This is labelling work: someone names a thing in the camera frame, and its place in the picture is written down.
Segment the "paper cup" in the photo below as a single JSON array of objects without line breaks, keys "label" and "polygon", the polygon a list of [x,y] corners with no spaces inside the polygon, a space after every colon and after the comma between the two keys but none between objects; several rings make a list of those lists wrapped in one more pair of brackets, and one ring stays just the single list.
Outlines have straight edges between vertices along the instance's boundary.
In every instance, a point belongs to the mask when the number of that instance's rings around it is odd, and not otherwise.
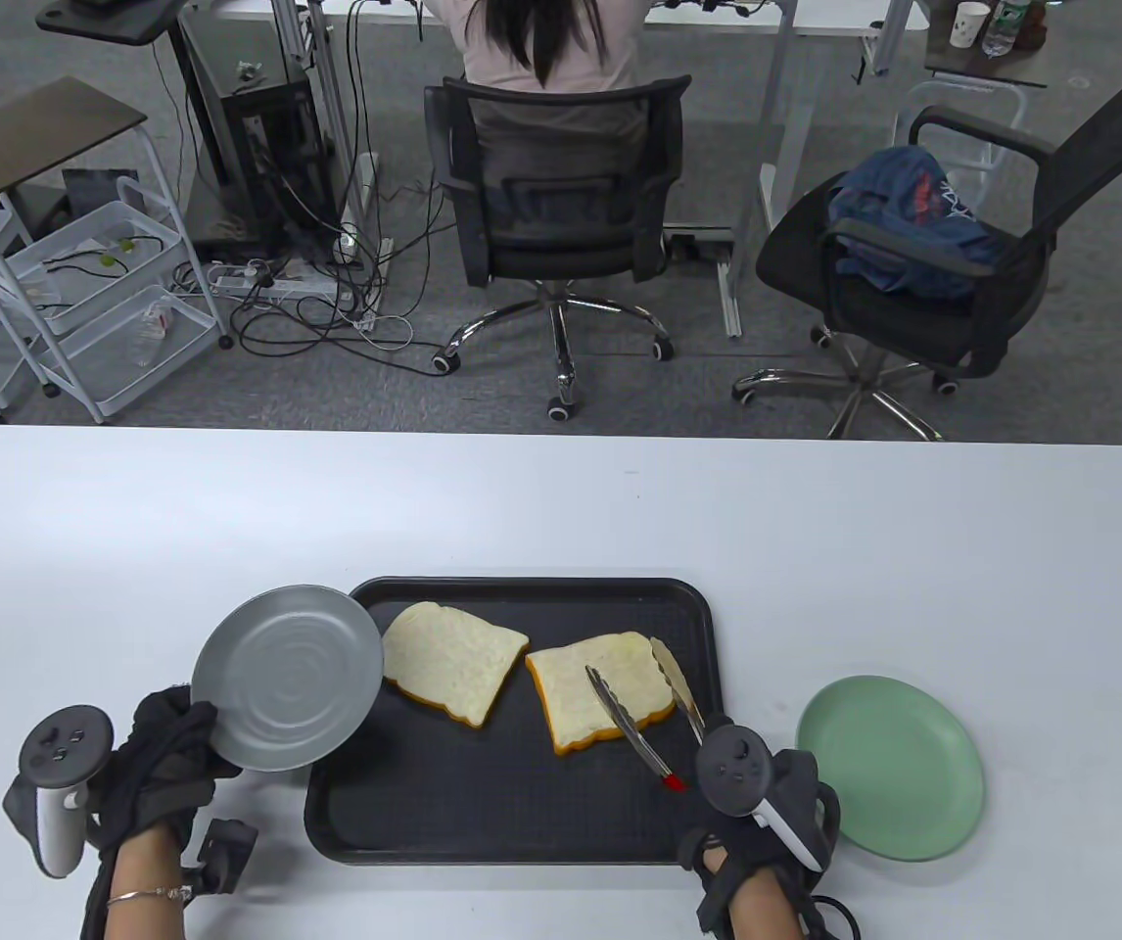
[{"label": "paper cup", "polygon": [[954,19],[954,31],[949,36],[949,45],[959,49],[969,49],[978,39],[983,24],[992,12],[991,6],[978,3],[977,0],[965,0],[957,4],[957,17]]}]

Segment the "plastic bottle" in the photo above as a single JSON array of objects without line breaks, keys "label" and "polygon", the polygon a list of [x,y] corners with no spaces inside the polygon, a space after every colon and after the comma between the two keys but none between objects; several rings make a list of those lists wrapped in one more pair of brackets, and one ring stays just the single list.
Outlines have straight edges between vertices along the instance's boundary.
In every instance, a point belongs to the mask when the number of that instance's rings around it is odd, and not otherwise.
[{"label": "plastic bottle", "polygon": [[1013,48],[1026,19],[1031,0],[1001,0],[992,19],[987,20],[987,31],[983,35],[983,55],[996,58]]},{"label": "plastic bottle", "polygon": [[171,325],[171,313],[164,301],[154,304],[139,314],[127,338],[127,358],[140,368],[153,365],[165,342],[165,333]]}]

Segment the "bracelet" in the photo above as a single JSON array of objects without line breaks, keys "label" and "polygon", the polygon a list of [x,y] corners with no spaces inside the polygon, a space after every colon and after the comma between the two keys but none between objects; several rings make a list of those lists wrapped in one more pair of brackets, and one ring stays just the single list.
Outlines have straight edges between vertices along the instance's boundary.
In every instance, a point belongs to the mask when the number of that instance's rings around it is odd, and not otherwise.
[{"label": "bracelet", "polygon": [[109,898],[109,907],[117,904],[118,901],[132,901],[136,897],[164,897],[167,901],[181,901],[186,904],[191,900],[190,885],[182,885],[181,887],[154,887],[154,890],[146,891],[127,891],[127,894],[118,895],[116,897]]}]

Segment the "silver plate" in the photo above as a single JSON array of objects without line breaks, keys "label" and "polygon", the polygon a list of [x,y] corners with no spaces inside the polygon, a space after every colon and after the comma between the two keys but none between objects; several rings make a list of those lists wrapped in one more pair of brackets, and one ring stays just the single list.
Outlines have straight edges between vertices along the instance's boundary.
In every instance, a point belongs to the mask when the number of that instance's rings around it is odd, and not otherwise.
[{"label": "silver plate", "polygon": [[288,771],[360,726],[383,682],[383,639],[361,605],[314,583],[275,588],[209,636],[191,701],[218,707],[212,748],[236,766]]}]

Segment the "rolling cart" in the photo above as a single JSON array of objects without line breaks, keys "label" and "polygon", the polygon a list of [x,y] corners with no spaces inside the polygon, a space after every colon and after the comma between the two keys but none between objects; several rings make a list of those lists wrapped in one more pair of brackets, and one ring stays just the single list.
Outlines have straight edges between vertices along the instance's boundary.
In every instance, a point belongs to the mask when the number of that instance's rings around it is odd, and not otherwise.
[{"label": "rolling cart", "polygon": [[[6,258],[0,246],[0,326],[55,396],[73,395],[103,424],[166,376],[217,342],[233,344],[165,177],[146,120],[127,104],[73,77],[0,108],[0,194],[37,174],[132,131],[159,192],[130,176],[118,200]],[[190,262],[208,312],[167,289]],[[128,338],[145,311],[163,304],[166,335],[139,366]]]}]

